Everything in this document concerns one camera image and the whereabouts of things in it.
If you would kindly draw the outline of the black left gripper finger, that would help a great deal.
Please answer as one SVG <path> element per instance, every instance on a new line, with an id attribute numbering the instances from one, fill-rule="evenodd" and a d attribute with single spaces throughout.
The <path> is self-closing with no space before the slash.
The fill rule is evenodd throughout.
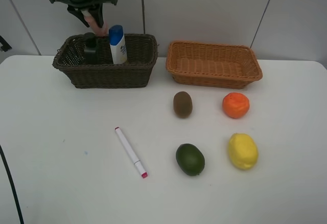
<path id="1" fill-rule="evenodd" d="M 95 4 L 91 8 L 89 8 L 89 13 L 95 19 L 97 26 L 99 28 L 103 27 L 103 4 Z"/>
<path id="2" fill-rule="evenodd" d="M 79 9 L 76 9 L 72 6 L 68 6 L 67 11 L 73 16 L 75 16 L 78 20 L 80 20 L 86 27 L 89 27 L 88 22 L 85 20 L 83 13 Z"/>

